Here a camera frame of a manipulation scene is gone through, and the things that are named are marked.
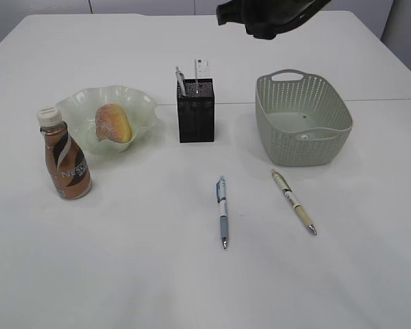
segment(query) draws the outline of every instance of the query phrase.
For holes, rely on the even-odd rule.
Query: basket handle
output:
[[[269,77],[272,81],[274,81],[273,77],[275,77],[276,75],[279,75],[279,74],[283,74],[283,73],[300,74],[300,75],[303,76],[301,78],[301,80],[308,76],[308,74],[306,72],[303,72],[303,71],[294,70],[294,69],[286,69],[286,70],[281,70],[281,71],[274,72],[272,74],[265,75],[265,77]]]
[[[331,135],[330,137],[325,137],[325,138],[310,138],[310,135],[312,133],[317,133],[317,132],[324,132],[326,134]],[[338,130],[334,129],[329,129],[329,128],[316,128],[316,129],[311,129],[311,130],[306,130],[303,132],[297,132],[294,134],[295,139],[298,141],[308,141],[308,142],[315,142],[315,141],[330,141],[332,139],[335,139],[338,137],[339,132]]]

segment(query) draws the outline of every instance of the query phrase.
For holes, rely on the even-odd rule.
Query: white wall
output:
[[[91,0],[95,14],[193,15],[194,0]]]
[[[411,70],[411,0],[396,0],[383,41]]]
[[[216,12],[217,5],[226,0],[195,0],[198,15]],[[384,32],[393,0],[332,0],[325,10],[348,10],[353,12],[378,38]]]
[[[0,42],[31,14],[89,14],[88,0],[0,0]]]

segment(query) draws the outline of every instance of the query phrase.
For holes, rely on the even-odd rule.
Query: bread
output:
[[[116,143],[128,143],[132,129],[125,110],[119,104],[106,104],[96,112],[96,135]]]

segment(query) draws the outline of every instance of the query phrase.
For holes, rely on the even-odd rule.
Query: gray plastic basket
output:
[[[296,73],[302,78],[273,81],[281,73]],[[326,79],[296,70],[258,79],[256,119],[271,160],[289,167],[331,162],[353,126],[344,101]]]

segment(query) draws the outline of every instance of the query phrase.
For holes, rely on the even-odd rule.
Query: pen grip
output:
[[[221,238],[228,238],[228,217],[221,216],[220,224],[221,224]]]
[[[306,210],[302,206],[298,206],[295,208],[295,212],[299,215],[301,221],[304,223],[305,226],[313,225],[312,220],[310,219],[309,215],[307,214]]]

